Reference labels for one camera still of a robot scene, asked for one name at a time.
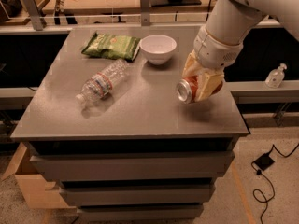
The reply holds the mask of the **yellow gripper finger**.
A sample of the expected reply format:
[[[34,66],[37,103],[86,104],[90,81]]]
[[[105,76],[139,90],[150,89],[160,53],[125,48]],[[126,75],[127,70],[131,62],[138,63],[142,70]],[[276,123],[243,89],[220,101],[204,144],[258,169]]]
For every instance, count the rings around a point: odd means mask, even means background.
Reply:
[[[187,57],[182,71],[182,77],[199,76],[203,73],[203,66],[197,61],[195,51],[193,50]]]
[[[195,94],[195,101],[200,102],[210,97],[224,80],[224,72],[213,69],[202,69],[197,76],[198,88]]]

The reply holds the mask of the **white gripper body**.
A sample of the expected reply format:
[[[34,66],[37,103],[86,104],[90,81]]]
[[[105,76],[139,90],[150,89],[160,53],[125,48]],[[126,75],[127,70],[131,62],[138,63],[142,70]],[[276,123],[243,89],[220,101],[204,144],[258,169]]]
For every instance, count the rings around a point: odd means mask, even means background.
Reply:
[[[243,44],[227,45],[213,38],[205,26],[199,29],[193,42],[197,61],[209,69],[220,69],[232,65],[242,49]]]

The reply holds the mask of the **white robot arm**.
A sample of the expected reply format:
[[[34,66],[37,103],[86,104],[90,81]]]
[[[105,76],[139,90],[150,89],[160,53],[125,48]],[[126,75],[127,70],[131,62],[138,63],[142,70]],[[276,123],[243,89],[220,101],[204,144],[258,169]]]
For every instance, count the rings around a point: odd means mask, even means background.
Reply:
[[[299,0],[217,0],[184,65],[179,100],[201,102],[218,92],[224,68],[235,62],[249,31],[267,16],[299,38]]]

